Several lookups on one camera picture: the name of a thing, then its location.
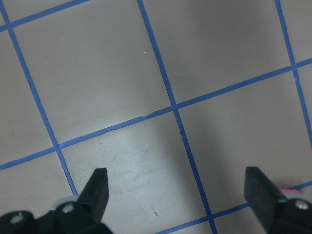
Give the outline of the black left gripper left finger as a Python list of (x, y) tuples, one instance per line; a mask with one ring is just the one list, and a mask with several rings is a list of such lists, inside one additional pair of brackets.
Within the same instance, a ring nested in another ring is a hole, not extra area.
[(58, 200), (43, 216), (13, 211), (0, 217), (2, 234), (111, 234), (102, 223), (109, 199), (107, 169), (95, 169), (80, 195)]

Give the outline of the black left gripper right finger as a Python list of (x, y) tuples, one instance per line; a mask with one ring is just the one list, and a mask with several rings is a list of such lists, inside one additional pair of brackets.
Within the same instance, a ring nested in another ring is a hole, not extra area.
[(310, 234), (312, 201), (283, 194), (258, 167), (245, 170), (244, 197), (268, 234)]

